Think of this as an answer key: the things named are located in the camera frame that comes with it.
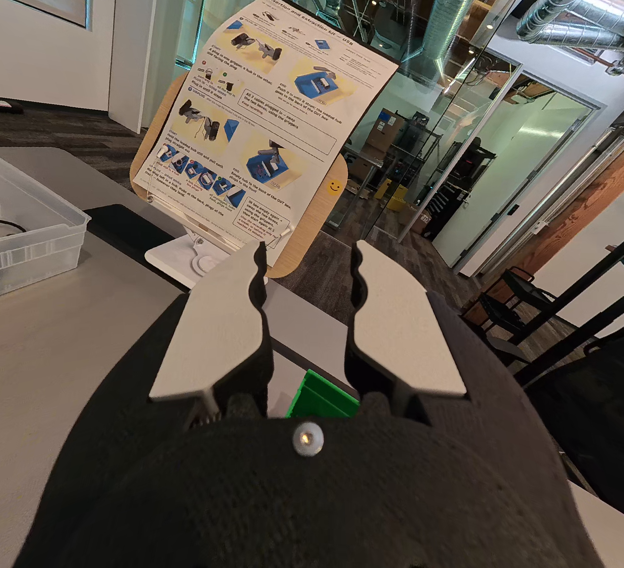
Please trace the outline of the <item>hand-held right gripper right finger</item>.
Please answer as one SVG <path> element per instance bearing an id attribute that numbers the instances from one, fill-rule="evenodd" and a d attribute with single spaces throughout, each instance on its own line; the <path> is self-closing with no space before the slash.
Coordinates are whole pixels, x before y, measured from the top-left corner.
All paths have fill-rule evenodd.
<path id="1" fill-rule="evenodd" d="M 464 398 L 467 388 L 417 279 L 363 240 L 352 246 L 350 273 L 344 372 L 358 395 Z"/>

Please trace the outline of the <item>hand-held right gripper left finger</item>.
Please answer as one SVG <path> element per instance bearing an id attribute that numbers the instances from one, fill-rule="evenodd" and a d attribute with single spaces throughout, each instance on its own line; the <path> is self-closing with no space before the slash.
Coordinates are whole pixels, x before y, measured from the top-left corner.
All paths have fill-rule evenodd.
<path id="1" fill-rule="evenodd" d="M 194 286 L 151 400 L 228 400 L 236 393 L 267 391 L 275 366 L 263 310 L 266 254 L 264 242 L 251 241 Z"/>

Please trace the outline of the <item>white stand base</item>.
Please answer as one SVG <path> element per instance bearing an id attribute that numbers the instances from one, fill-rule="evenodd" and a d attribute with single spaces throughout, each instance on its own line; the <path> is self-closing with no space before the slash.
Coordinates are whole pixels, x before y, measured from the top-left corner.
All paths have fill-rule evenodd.
<path id="1" fill-rule="evenodd" d="M 231 254 L 199 236 L 185 234 L 145 252 L 145 260 L 187 287 L 191 293 L 201 280 Z"/>

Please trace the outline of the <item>green box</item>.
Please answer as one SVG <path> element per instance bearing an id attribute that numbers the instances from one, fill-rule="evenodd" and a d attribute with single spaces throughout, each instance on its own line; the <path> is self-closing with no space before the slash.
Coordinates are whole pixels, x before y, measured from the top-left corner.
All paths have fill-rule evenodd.
<path id="1" fill-rule="evenodd" d="M 352 418 L 359 407 L 355 397 L 308 369 L 285 418 Z"/>

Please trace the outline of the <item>instruction sheet on wooden stand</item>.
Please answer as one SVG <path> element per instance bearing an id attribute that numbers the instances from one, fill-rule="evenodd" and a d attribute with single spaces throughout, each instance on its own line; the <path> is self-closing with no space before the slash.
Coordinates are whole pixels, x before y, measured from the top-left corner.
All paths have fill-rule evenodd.
<path id="1" fill-rule="evenodd" d="M 132 161 L 130 167 L 130 184 L 139 198 L 146 201 L 148 204 L 151 204 L 162 213 L 165 213 L 174 221 L 181 224 L 184 228 L 197 231 L 200 237 L 220 245 L 222 241 L 216 238 L 213 233 L 209 232 L 207 228 L 202 226 L 199 222 L 191 221 L 190 218 L 183 213 L 176 213 L 171 205 L 164 204 L 162 198 L 150 195 L 144 187 L 135 182 L 135 177 L 139 169 L 149 156 L 152 148 L 155 146 L 155 143 L 159 138 L 162 127 L 167 121 L 168 114 L 184 84 L 185 79 L 186 75 L 178 76 L 176 80 L 170 84 L 167 92 L 165 93 L 163 100 L 160 103 L 160 107 L 158 108 L 155 117 L 153 118 L 152 123 Z M 292 232 L 291 238 L 285 249 L 279 255 L 275 264 L 267 268 L 266 275 L 269 279 L 277 279 L 287 276 L 299 267 L 304 256 L 313 244 L 316 235 L 321 231 L 324 222 L 332 212 L 333 207 L 337 204 L 339 199 L 336 195 L 332 196 L 327 192 L 326 185 L 329 180 L 339 180 L 344 183 L 344 188 L 346 186 L 347 165 L 341 155 L 338 155 L 333 161 L 332 166 L 324 178 L 321 186 L 317 189 L 314 197 L 303 214 L 303 217 Z"/>

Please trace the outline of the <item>yellow floor sign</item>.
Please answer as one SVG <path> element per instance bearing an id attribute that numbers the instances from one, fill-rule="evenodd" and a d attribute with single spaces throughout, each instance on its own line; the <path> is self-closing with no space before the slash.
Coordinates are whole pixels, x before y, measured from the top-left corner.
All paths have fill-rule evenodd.
<path id="1" fill-rule="evenodd" d="M 390 211 L 394 211 L 396 213 L 402 212 L 404 209 L 406 202 L 404 200 L 405 194 L 408 192 L 408 187 L 398 184 L 396 189 L 391 193 L 391 187 L 394 185 L 394 182 L 391 179 L 385 179 L 381 182 L 377 192 L 374 194 L 374 198 L 376 200 L 382 200 L 385 196 L 388 196 L 388 202 L 386 203 L 386 207 Z"/>

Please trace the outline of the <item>black metal stand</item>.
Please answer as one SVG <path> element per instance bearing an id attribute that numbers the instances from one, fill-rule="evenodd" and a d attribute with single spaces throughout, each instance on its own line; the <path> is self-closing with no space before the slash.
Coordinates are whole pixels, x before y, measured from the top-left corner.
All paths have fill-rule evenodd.
<path id="1" fill-rule="evenodd" d="M 623 243 L 620 243 L 613 251 L 604 257 L 599 263 L 586 272 L 578 281 L 566 289 L 557 299 L 551 302 L 547 308 L 540 311 L 531 321 L 515 334 L 509 342 L 518 344 L 524 341 L 529 335 L 537 331 L 542 325 L 556 316 L 564 307 L 569 305 L 581 293 L 586 291 L 599 278 L 605 275 L 617 263 L 623 261 Z M 570 354 L 573 350 L 593 337 L 600 330 L 610 325 L 615 319 L 623 314 L 623 298 L 616 300 L 605 310 L 599 312 L 588 322 L 576 329 L 570 335 L 551 346 L 544 353 L 539 355 L 527 366 L 520 369 L 514 379 L 520 386 L 526 386 L 534 379 L 538 378 L 548 369 L 552 368 L 558 361 Z"/>

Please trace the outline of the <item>black shelving rack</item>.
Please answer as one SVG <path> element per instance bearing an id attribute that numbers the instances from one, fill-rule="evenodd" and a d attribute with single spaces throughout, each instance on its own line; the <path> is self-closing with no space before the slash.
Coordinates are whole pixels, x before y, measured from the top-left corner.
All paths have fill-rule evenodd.
<path id="1" fill-rule="evenodd" d="M 476 136 L 425 207 L 429 222 L 422 236 L 433 241 L 467 200 L 496 154 L 482 147 Z"/>

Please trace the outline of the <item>clear plastic bin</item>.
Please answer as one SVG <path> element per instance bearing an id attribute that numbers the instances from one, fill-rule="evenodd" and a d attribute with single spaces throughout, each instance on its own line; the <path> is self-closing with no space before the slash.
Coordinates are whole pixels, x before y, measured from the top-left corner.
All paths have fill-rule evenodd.
<path id="1" fill-rule="evenodd" d="M 90 216 L 1 160 L 1 294 L 77 267 Z"/>

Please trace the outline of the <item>black office chair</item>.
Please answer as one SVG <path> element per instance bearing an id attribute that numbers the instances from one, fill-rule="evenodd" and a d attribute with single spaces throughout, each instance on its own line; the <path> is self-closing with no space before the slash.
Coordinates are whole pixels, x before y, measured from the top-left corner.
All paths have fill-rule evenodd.
<path id="1" fill-rule="evenodd" d="M 623 339 L 550 371 L 525 392 L 597 496 L 623 512 Z"/>

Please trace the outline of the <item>printed instruction sheet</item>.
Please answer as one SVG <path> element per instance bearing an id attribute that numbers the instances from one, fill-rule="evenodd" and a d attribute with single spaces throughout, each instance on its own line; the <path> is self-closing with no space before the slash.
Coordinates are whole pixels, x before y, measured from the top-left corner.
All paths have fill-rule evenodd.
<path id="1" fill-rule="evenodd" d="M 255 0 L 200 50 L 135 182 L 226 249 L 264 241 L 273 266 L 398 66 L 289 0 Z"/>

